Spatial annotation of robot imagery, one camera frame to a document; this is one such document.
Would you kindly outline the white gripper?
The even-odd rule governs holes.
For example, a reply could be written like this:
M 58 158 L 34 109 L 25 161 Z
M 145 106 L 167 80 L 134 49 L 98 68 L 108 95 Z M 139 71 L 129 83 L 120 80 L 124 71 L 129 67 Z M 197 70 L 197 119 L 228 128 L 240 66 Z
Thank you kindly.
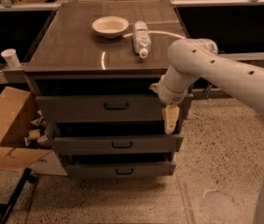
M 166 106 L 161 110 L 162 118 L 164 120 L 164 131 L 166 134 L 174 132 L 179 116 L 179 107 L 188 91 L 172 91 L 166 84 L 163 78 L 158 83 L 152 83 L 149 89 L 155 92 L 160 101 Z

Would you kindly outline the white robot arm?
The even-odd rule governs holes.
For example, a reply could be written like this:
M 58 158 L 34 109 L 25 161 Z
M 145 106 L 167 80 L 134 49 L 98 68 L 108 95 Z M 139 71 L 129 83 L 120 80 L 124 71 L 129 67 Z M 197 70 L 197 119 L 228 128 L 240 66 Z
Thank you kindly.
M 217 55 L 214 41 L 183 38 L 168 48 L 170 63 L 160 81 L 150 85 L 164 104 L 164 131 L 174 131 L 179 108 L 188 88 L 199 78 L 214 84 L 228 95 L 264 117 L 264 68 L 240 63 Z M 264 224 L 264 178 L 258 194 L 252 224 Z

